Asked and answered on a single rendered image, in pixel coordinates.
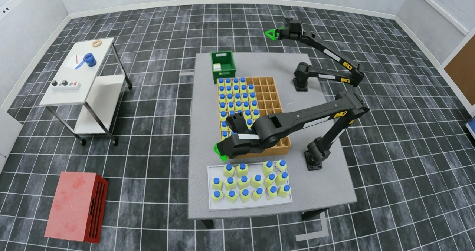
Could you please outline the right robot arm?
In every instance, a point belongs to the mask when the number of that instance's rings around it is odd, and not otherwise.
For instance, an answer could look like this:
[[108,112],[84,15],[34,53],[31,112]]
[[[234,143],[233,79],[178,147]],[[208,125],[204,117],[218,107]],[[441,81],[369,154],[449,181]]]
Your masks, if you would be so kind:
[[[317,67],[312,67],[312,65],[308,65],[306,62],[299,62],[298,67],[294,72],[295,77],[293,78],[296,92],[308,91],[307,80],[309,77],[318,77],[325,80],[343,82],[353,85],[353,87],[357,87],[363,80],[365,67],[361,63],[348,58],[334,47],[325,43],[313,32],[303,31],[302,21],[296,19],[293,20],[293,18],[289,17],[285,17],[282,19],[282,21],[285,27],[289,28],[281,29],[281,35],[290,35],[290,40],[300,40],[300,43],[304,43],[307,46],[311,46],[323,52],[325,55],[334,59],[336,62],[351,72],[343,73],[332,70],[324,70]],[[290,31],[291,34],[289,34]]]

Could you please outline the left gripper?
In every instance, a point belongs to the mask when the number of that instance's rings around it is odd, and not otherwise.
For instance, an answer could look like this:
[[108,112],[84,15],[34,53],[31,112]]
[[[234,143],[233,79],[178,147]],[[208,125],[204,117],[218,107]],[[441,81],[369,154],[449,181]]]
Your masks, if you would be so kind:
[[[218,155],[220,156],[221,160],[222,161],[226,161],[228,158],[227,156],[224,154],[224,151],[223,151],[223,141],[222,140],[221,142],[218,142],[215,144],[215,147],[214,147],[214,150],[216,153],[218,153]],[[217,150],[218,149],[218,150]],[[232,156],[232,157],[229,157],[230,159],[233,159],[237,156]]]

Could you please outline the green plastic crate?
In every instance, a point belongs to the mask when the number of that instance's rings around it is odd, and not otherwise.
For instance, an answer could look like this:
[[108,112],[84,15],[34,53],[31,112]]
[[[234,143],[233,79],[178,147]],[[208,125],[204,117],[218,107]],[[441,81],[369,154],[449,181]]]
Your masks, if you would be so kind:
[[[216,56],[218,54],[223,54],[223,53],[226,53],[226,56]],[[210,55],[212,59],[212,71],[213,71],[214,84],[217,84],[217,79],[235,77],[236,66],[235,66],[232,51],[211,52]],[[220,64],[221,70],[214,71],[213,69],[214,64]]]

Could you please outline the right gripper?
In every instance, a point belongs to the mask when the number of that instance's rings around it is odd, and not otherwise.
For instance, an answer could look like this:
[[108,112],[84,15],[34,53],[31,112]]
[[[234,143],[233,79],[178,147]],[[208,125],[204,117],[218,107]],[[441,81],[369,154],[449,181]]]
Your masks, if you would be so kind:
[[[266,35],[269,36],[271,39],[275,40],[275,37],[277,37],[277,35],[279,35],[278,37],[278,40],[282,40],[282,39],[288,39],[290,40],[290,35],[281,35],[281,29],[283,29],[284,27],[282,28],[279,28],[279,29],[274,29],[274,30],[271,30],[271,31],[267,31],[266,32]],[[271,35],[269,35],[268,33],[269,32],[273,32],[273,37]],[[277,33],[278,32],[278,33]]]

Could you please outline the brown cardboard carton with dividers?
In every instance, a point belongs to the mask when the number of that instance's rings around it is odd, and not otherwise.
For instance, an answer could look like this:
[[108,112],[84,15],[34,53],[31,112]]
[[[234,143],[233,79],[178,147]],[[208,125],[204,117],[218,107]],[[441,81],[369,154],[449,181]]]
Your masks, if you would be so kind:
[[[234,104],[234,112],[238,112],[235,110],[235,103],[234,102],[234,95],[233,94],[233,87],[232,82],[234,80],[234,77],[230,78],[231,81],[231,88],[232,88],[232,97],[233,97],[233,104]],[[246,91],[248,93],[248,86],[249,85],[254,85],[254,93],[256,94],[256,101],[257,101],[257,110],[259,110],[259,117],[268,115],[271,113],[281,113],[283,112],[281,103],[279,100],[278,96],[278,91],[275,86],[274,78],[273,77],[245,77],[245,82],[246,82]],[[227,86],[224,86],[225,89],[225,105],[226,105],[226,113],[227,116],[229,115],[230,111],[227,111],[227,105],[229,102],[227,102],[227,94],[226,94],[226,88]],[[249,110],[250,110],[250,115],[251,115],[251,120],[252,124],[254,124],[254,120],[252,119],[252,112],[254,110],[251,110],[250,104],[252,101],[249,101],[248,97],[248,105],[249,105]],[[277,109],[276,109],[277,108]],[[262,156],[270,156],[270,155],[285,155],[289,152],[291,148],[291,143],[289,139],[289,135],[287,137],[281,138],[278,143],[269,149],[265,149],[263,153],[247,153],[246,155],[238,155],[234,159],[239,159],[239,158],[256,158],[256,157],[262,157]]]

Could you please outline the white rimmed tray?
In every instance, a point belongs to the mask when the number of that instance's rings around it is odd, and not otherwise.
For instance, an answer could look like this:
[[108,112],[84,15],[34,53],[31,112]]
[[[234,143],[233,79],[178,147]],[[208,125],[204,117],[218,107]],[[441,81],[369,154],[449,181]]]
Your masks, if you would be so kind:
[[[248,192],[250,194],[250,199],[249,199],[248,202],[243,204],[240,197],[239,197],[240,190],[237,186],[238,180],[240,178],[242,178],[242,177],[238,178],[236,176],[236,167],[238,165],[240,165],[240,164],[232,165],[232,167],[235,168],[235,175],[233,177],[236,180],[236,188],[232,189],[232,190],[238,194],[238,197],[237,197],[237,200],[236,200],[235,204],[228,202],[226,200],[226,197],[225,197],[225,194],[227,193],[227,191],[225,189],[224,180],[228,179],[228,177],[223,176],[224,165],[207,166],[207,168],[208,168],[208,186],[209,186],[209,210],[210,211],[236,210],[236,209],[257,208],[257,207],[270,207],[270,206],[280,205],[280,204],[290,204],[292,202],[291,193],[287,196],[287,198],[282,198],[282,197],[278,197],[278,196],[275,196],[275,198],[273,200],[268,200],[266,198],[266,189],[267,188],[263,186],[263,183],[265,182],[267,177],[265,177],[263,175],[263,172],[262,172],[263,162],[261,162],[261,163],[247,164],[247,167],[248,167],[247,176],[250,179],[250,183],[251,183],[251,179],[252,179],[253,175],[260,175],[263,178],[263,181],[262,181],[262,184],[261,184],[260,187],[263,188],[265,190],[265,192],[263,193],[263,196],[257,202],[255,202],[254,200],[251,199],[251,197],[253,195],[253,192],[256,191],[256,188],[251,187],[251,185],[249,183],[247,189],[248,189]],[[218,177],[220,180],[223,181],[223,188],[222,188],[221,192],[224,194],[224,200],[221,201],[218,204],[215,204],[212,201],[212,194],[216,191],[216,190],[212,189],[212,185],[211,185],[212,178],[214,178],[214,177]]]

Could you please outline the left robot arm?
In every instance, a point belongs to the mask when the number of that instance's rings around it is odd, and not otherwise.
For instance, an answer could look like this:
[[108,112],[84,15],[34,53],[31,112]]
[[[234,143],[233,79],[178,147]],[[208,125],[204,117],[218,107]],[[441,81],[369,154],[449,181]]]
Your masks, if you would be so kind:
[[331,145],[355,119],[369,110],[359,95],[346,90],[339,92],[335,101],[296,112],[260,116],[251,126],[251,131],[248,130],[243,113],[234,113],[226,117],[225,123],[234,134],[224,139],[223,151],[228,157],[263,153],[295,131],[340,117],[323,137],[315,138],[308,144],[308,150],[304,151],[308,170],[321,170],[322,161],[331,153]]

